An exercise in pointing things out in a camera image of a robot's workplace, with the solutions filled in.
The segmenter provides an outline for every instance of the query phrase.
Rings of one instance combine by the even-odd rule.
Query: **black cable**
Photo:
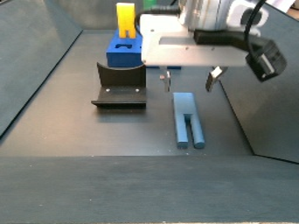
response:
[[[255,52],[254,52],[254,47],[250,43],[249,34],[250,34],[251,26],[254,24],[257,15],[258,15],[259,10],[261,10],[262,6],[265,5],[266,1],[267,0],[259,0],[259,2],[257,4],[257,7],[250,14],[249,21],[247,21],[247,26],[246,26],[246,30],[245,30],[245,40],[247,42],[247,50],[249,50],[249,54],[253,57],[253,59],[255,58]]]
[[[171,5],[175,5],[175,3],[177,3],[177,0],[173,0]]]
[[[2,4],[7,4],[8,2],[11,2],[12,0],[3,0],[3,1],[0,1],[0,5]]]

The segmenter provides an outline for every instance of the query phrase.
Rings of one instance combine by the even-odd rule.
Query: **black holder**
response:
[[[146,65],[115,69],[98,63],[102,88],[98,107],[144,108],[146,107]]]

